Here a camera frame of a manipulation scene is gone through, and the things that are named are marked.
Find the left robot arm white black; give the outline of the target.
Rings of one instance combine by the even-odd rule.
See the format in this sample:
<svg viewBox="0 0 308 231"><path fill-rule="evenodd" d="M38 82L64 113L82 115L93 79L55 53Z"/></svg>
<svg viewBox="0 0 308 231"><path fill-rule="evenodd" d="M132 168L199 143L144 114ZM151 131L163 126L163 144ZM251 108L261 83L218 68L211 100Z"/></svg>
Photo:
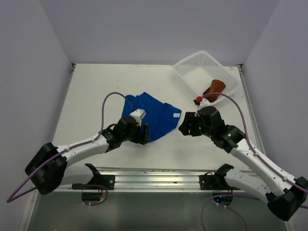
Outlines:
<svg viewBox="0 0 308 231"><path fill-rule="evenodd" d="M42 195L64 184L64 173L71 165L97 154L117 149L125 141L145 145L150 141L149 125L139 117L126 115L80 143L55 146L44 144L25 168L25 173Z"/></svg>

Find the blue towel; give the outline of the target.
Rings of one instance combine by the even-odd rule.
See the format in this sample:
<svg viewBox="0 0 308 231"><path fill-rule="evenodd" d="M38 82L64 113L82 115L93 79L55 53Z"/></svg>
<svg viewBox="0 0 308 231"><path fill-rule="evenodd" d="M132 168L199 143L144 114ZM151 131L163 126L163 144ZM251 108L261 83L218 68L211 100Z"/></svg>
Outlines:
<svg viewBox="0 0 308 231"><path fill-rule="evenodd" d="M142 122L149 126L149 142L154 142L174 130L181 116L181 110L163 103L150 94L144 92L140 95L127 95L122 116L129 115L131 109L143 109L146 112Z"/></svg>

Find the brown orange towel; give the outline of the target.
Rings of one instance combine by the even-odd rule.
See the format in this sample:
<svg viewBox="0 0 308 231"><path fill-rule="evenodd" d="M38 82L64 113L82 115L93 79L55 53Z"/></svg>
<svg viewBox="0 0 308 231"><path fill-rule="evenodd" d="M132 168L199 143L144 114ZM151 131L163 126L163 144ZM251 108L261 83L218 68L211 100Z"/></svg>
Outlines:
<svg viewBox="0 0 308 231"><path fill-rule="evenodd" d="M213 103L217 100L217 98L219 97L218 94L212 94L212 93L222 93L224 91L224 89L226 88L226 85L224 82L217 80L217 79L213 79L211 82L210 87L203 92L203 96L205 95L205 98L210 102Z"/></svg>

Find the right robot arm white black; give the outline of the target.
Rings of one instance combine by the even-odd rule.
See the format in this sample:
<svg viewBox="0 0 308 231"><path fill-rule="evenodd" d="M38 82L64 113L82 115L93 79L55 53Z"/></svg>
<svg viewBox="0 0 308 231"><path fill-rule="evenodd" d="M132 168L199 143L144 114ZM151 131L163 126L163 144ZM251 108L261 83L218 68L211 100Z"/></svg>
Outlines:
<svg viewBox="0 0 308 231"><path fill-rule="evenodd" d="M218 148L242 161L257 176L251 177L224 164L212 177L218 188L232 187L245 191L265 202L269 210L283 221L289 221L306 201L307 179L287 173L255 146L248 144L246 135L236 126L226 125L215 107L186 112L179 131L184 136L209 137Z"/></svg>

